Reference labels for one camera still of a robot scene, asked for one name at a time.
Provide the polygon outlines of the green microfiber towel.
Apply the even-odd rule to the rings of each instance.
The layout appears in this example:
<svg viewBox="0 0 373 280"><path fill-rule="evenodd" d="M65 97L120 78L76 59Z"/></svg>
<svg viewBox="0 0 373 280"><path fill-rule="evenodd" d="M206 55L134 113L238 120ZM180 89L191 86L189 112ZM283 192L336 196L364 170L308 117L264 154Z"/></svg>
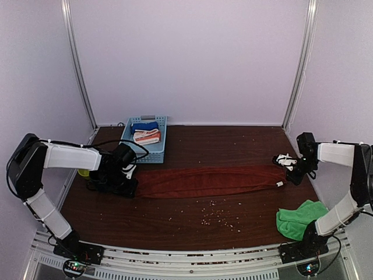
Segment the green microfiber towel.
<svg viewBox="0 0 373 280"><path fill-rule="evenodd" d="M320 201L306 200L297 209L279 208L276 212L276 226L284 237L301 241L307 226L327 214L328 209Z"/></svg>

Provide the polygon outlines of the dark red towel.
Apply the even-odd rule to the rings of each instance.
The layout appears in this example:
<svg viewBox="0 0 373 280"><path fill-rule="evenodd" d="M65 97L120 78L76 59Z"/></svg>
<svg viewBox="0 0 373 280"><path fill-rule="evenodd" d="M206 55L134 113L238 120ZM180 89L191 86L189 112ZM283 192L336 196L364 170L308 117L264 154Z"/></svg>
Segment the dark red towel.
<svg viewBox="0 0 373 280"><path fill-rule="evenodd" d="M155 199L244 194L287 184L284 170L271 165L140 171L136 178L135 197Z"/></svg>

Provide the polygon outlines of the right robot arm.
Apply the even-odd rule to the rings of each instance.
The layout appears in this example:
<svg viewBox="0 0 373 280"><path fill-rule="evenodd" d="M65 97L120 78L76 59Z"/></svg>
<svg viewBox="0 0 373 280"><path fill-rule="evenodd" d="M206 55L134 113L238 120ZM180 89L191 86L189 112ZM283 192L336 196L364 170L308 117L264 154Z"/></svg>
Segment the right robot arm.
<svg viewBox="0 0 373 280"><path fill-rule="evenodd" d="M297 137L299 157L277 155L273 162L285 169L287 182L298 186L304 178L316 179L316 188L335 198L306 200L296 210L280 209L276 214L278 231L297 242L303 257L324 252L339 230L351 225L365 206L372 205L372 146L366 143L317 142L310 132Z"/></svg>

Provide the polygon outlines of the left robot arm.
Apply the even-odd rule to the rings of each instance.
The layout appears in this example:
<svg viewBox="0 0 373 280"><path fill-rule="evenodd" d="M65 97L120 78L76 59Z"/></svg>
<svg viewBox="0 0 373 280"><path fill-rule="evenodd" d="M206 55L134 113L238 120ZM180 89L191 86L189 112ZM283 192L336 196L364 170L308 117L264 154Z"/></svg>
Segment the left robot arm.
<svg viewBox="0 0 373 280"><path fill-rule="evenodd" d="M134 174L139 160L132 144L120 139L114 150L107 151L101 143L52 141L28 133L6 165L6 182L56 239L57 246L71 259L78 259L84 253L79 234L57 209L44 184L55 182L53 175L86 170L94 191L132 198L138 185Z"/></svg>

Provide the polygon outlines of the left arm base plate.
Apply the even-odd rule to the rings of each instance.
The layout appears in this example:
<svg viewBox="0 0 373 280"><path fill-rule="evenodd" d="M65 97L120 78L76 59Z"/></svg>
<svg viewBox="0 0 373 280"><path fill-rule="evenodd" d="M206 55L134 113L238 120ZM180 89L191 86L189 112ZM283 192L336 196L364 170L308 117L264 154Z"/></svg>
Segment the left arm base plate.
<svg viewBox="0 0 373 280"><path fill-rule="evenodd" d="M104 247L81 242L77 246L72 247L57 244L53 249L53 253L82 263L100 265L104 255Z"/></svg>

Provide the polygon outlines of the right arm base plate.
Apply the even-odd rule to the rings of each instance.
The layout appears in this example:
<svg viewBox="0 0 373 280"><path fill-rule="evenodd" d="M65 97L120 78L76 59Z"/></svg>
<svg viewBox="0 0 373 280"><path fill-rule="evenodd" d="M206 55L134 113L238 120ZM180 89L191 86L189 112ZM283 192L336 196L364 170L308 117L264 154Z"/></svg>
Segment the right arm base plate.
<svg viewBox="0 0 373 280"><path fill-rule="evenodd" d="M281 244L278 247L279 255L283 264L314 258L321 254L329 252L327 245L322 245L320 248L305 248L301 242Z"/></svg>

